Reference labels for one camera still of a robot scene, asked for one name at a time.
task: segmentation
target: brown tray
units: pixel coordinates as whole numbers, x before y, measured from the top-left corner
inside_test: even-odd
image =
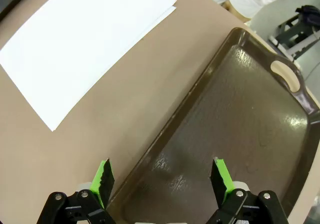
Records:
[[[271,70],[276,60],[296,74],[297,92]],[[217,209],[208,177],[218,156],[254,194],[275,191],[288,215],[319,143],[318,111],[293,63],[234,29],[108,211],[117,223],[206,223]]]

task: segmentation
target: screw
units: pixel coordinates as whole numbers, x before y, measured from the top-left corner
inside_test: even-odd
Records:
[[[241,197],[244,195],[244,193],[240,190],[238,190],[236,193],[235,193],[237,196]]]
[[[55,198],[56,198],[56,200],[61,200],[61,198],[62,198],[62,195],[60,195],[60,194],[57,194]]]
[[[84,197],[87,197],[88,196],[88,192],[84,191],[81,193],[81,196],[84,198]]]
[[[269,193],[265,193],[265,194],[263,194],[263,196],[265,199],[270,199],[270,197],[271,197]]]

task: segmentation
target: white paper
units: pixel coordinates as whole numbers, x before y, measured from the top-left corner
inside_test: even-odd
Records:
[[[0,63],[55,130],[175,0],[49,0],[0,51]]]

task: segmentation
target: floor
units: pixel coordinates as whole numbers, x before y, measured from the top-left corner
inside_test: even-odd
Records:
[[[250,27],[264,40],[274,34],[277,25],[295,15],[296,8],[313,5],[320,8],[320,0],[277,0],[264,7],[253,19]],[[306,85],[320,100],[320,42],[298,58]]]

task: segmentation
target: brown table surface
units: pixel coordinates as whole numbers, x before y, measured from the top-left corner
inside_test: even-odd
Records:
[[[23,0],[15,7],[0,23],[0,48],[46,1]],[[35,223],[51,192],[72,194],[78,184],[92,180],[107,157],[116,179],[114,189],[118,188],[231,29],[245,28],[211,0],[177,0],[175,6],[54,132],[0,68],[4,224]]]

